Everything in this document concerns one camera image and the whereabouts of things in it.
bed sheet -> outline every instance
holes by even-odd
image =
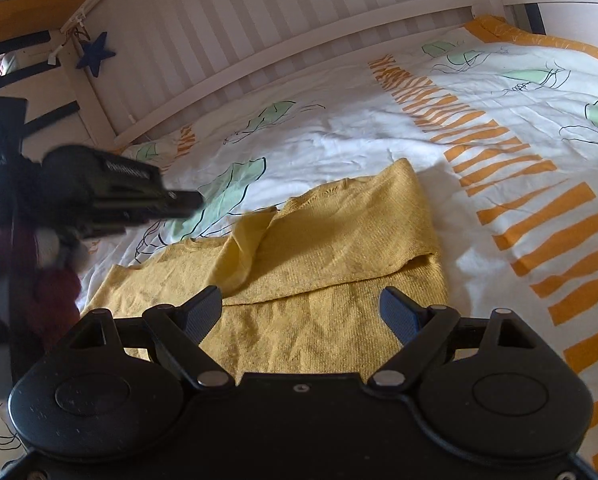
[[[581,453],[598,469],[598,56],[468,30],[268,86],[127,149],[167,186],[199,188],[205,209],[91,242],[82,306],[113,264],[227,234],[241,214],[406,157],[450,304],[476,317],[514,309],[579,373],[595,400]]]

orange fabric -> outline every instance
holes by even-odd
[[[485,43],[514,43],[517,45],[538,45],[551,46],[554,48],[565,48],[578,50],[598,59],[598,47],[581,43],[580,41],[564,40],[554,36],[543,34],[531,34],[520,28],[508,25],[503,18],[497,16],[478,16],[463,27],[476,38]]]

bed frame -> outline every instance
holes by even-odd
[[[95,36],[106,29],[118,30],[119,34],[123,35],[124,26],[127,27],[128,25],[124,25],[122,21],[125,10],[116,10],[119,8],[120,1],[86,0],[83,6],[64,25],[62,31],[68,30],[77,20],[82,20],[91,34]],[[134,4],[138,3],[139,0],[128,0],[130,9],[136,7]],[[138,99],[137,102],[142,102],[137,104],[132,111],[128,110],[128,107],[122,103],[119,97],[122,93],[119,90],[119,81],[116,80],[116,78],[119,78],[119,70],[106,71],[104,65],[100,78],[96,80],[89,79],[89,84],[94,88],[94,92],[90,92],[89,89],[84,88],[86,79],[76,75],[76,71],[72,68],[77,55],[74,46],[69,45],[61,51],[59,59],[66,70],[68,79],[76,86],[75,93],[82,95],[82,99],[88,101],[85,107],[82,106],[80,112],[82,120],[87,123],[89,117],[92,117],[90,122],[100,126],[100,133],[96,135],[96,139],[93,138],[93,142],[102,148],[118,150],[136,140],[156,138],[191,122],[203,114],[204,109],[207,111],[208,102],[214,101],[214,107],[218,107],[222,104],[221,99],[217,98],[219,93],[223,95],[223,101],[225,102],[226,95],[228,100],[231,100],[239,97],[240,94],[244,94],[245,91],[269,84],[271,78],[268,77],[268,80],[266,80],[266,77],[262,74],[271,66],[289,60],[292,56],[313,52],[320,46],[331,45],[341,38],[349,38],[351,35],[362,33],[362,31],[378,30],[378,27],[394,24],[400,22],[400,20],[430,16],[431,13],[453,9],[465,10],[468,8],[473,16],[478,14],[505,16],[509,22],[512,22],[513,17],[510,6],[519,4],[534,5],[533,9],[536,12],[532,17],[532,21],[534,24],[539,23],[540,28],[543,27],[546,34],[598,46],[598,0],[407,0],[385,6],[379,3],[377,8],[359,12],[325,25],[312,27],[270,46],[256,49],[248,56],[237,55],[238,59],[229,60],[228,66],[205,75],[204,78],[188,85],[187,88],[181,86],[175,88],[176,85],[173,85],[172,88],[169,88],[170,96],[167,96],[167,98],[150,96],[151,89],[145,88],[144,94],[148,94],[148,97],[144,95],[141,99]],[[464,12],[463,15],[465,15],[463,21],[469,19],[467,12]],[[234,31],[226,28],[225,33],[230,37],[234,50],[239,52],[243,50],[239,44],[239,38],[244,38],[244,33],[243,30],[239,30],[240,25],[238,23],[235,22],[234,26],[236,27]],[[306,64],[307,66],[301,70],[293,70],[291,73],[282,74],[274,81],[284,81],[297,75],[324,68],[376,59],[387,52],[395,52],[414,44],[421,44],[422,41],[458,26],[460,26],[460,23],[435,27],[423,32],[380,41],[369,46],[361,46],[351,52],[345,52],[330,59],[318,59],[314,63]],[[141,46],[144,49],[143,52],[146,52],[154,45],[158,46],[161,52],[166,52],[167,50],[163,50],[164,45],[160,43],[161,40],[158,37],[159,34],[163,34],[163,31],[158,30],[153,32],[157,36],[150,36],[149,27],[150,24],[146,25],[146,31],[144,31],[146,44]],[[168,34],[173,35],[176,33],[176,30],[174,30],[176,23],[175,25],[168,25],[168,27],[170,27],[167,30]],[[179,37],[185,38],[185,35],[180,34]],[[126,58],[126,66],[134,63],[133,69],[144,71],[143,73],[147,73],[150,69],[153,71],[151,73],[154,76],[163,77],[163,80],[170,84],[170,81],[168,81],[169,75],[159,63],[157,63],[156,68],[154,66],[147,68],[139,62],[140,59],[144,59],[140,56],[140,46],[131,42],[123,43],[120,39],[115,42],[113,47],[117,51],[118,59]],[[133,73],[124,73],[123,77],[132,78]],[[246,90],[243,89],[244,85],[241,84],[243,78],[249,78],[250,81],[246,85]],[[253,80],[261,81],[261,83],[254,85],[252,84]],[[95,94],[97,94],[99,102],[93,101],[93,95]],[[105,111],[105,115],[110,120],[107,124],[102,123],[102,116],[105,116],[102,110]]]

yellow garment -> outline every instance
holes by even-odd
[[[113,268],[89,308],[140,316],[182,304],[207,285],[223,313],[201,348],[244,371],[359,371],[399,349],[378,316],[394,285],[423,305],[445,303],[439,247],[412,167],[344,179],[242,218],[229,237],[185,240],[146,263]]]

blue star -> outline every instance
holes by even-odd
[[[99,68],[102,61],[117,55],[105,49],[104,44],[106,43],[107,35],[108,32],[102,32],[92,43],[80,41],[84,55],[80,58],[79,63],[77,63],[77,68],[89,67],[92,76],[99,77]]]

